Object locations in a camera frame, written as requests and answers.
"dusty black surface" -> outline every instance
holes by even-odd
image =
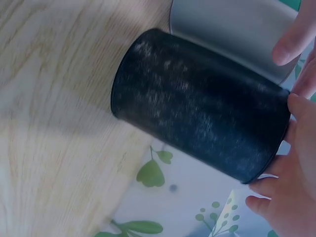
[[[227,58],[152,29],[125,55],[111,108],[117,118],[247,184],[283,140],[288,95]]]

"green leaf print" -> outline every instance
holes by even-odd
[[[121,233],[100,232],[95,237],[141,237],[134,232],[155,235],[163,231],[161,224],[153,221],[130,221],[119,224],[115,220],[112,220],[111,224],[119,229]]]
[[[173,158],[173,154],[167,151],[156,152],[159,159],[166,164],[171,164],[171,159]]]
[[[164,175],[155,160],[144,164],[136,176],[137,182],[142,182],[146,187],[161,187],[164,185]]]
[[[112,234],[109,232],[99,232],[94,237],[121,237],[121,234]]]
[[[238,230],[239,226],[238,225],[233,225],[229,228],[229,233],[234,233],[236,230]]]
[[[216,214],[216,213],[211,213],[210,215],[209,215],[209,218],[211,218],[213,221],[217,221],[217,218],[218,218],[218,215]]]
[[[239,220],[240,216],[239,215],[236,215],[233,217],[233,221],[236,221],[236,220]]]
[[[316,94],[311,97],[311,101],[316,102]]]
[[[212,203],[212,207],[218,208],[220,206],[219,202],[215,201]]]
[[[159,223],[153,221],[131,221],[121,224],[121,226],[143,234],[159,234],[163,231],[163,227]]]
[[[222,227],[226,226],[227,223],[228,223],[228,221],[224,221],[224,222],[222,223]]]
[[[275,231],[270,231],[267,237],[278,237]]]
[[[295,78],[296,78],[296,79],[297,79],[298,76],[300,75],[301,70],[302,70],[302,67],[297,64],[297,65],[295,66]]]
[[[196,215],[196,220],[197,221],[204,221],[204,216],[202,214]]]

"wooden table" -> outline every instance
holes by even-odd
[[[0,0],[0,236],[87,237],[151,137],[110,111],[115,72],[171,0]]]

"leaf pattern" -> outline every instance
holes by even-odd
[[[117,227],[121,233],[99,232],[94,237],[141,237],[136,233],[155,235],[163,231],[162,225],[153,221],[130,221],[119,224],[115,220],[112,220],[111,224]]]
[[[131,231],[143,234],[159,234],[163,230],[163,227],[159,223],[153,221],[131,221],[122,224],[122,226]]]
[[[166,164],[171,164],[171,159],[173,158],[173,154],[171,152],[167,152],[167,151],[160,151],[160,152],[156,152],[159,159],[166,163]]]
[[[164,175],[155,160],[147,162],[136,176],[137,182],[142,182],[145,187],[161,187],[164,185]]]
[[[154,160],[153,152],[165,164],[171,164],[173,154],[167,151],[155,151],[152,146],[150,146],[150,152],[152,159],[140,168],[136,180],[147,188],[161,187],[165,184],[165,179],[159,164]]]

